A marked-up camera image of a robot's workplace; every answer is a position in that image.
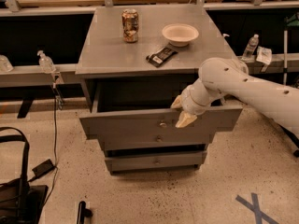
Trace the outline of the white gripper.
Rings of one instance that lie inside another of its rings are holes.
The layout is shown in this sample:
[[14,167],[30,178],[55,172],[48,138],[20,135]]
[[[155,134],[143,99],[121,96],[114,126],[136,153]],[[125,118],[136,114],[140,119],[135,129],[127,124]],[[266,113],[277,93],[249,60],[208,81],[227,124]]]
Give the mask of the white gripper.
[[174,102],[171,104],[171,108],[180,109],[181,111],[176,123],[177,128],[184,128],[189,124],[196,121],[197,116],[206,111],[206,105],[202,104],[202,101],[206,99],[206,95],[202,88],[195,88],[193,85],[189,85],[183,90],[181,96],[177,96]]

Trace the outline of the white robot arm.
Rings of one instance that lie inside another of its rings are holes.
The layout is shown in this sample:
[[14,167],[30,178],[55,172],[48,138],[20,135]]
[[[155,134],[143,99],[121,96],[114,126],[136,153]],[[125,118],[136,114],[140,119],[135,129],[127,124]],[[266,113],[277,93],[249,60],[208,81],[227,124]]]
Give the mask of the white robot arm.
[[299,137],[299,90],[243,71],[239,60],[209,58],[198,70],[199,78],[183,90],[172,108],[180,109],[176,127],[183,128],[207,111],[211,103],[232,95]]

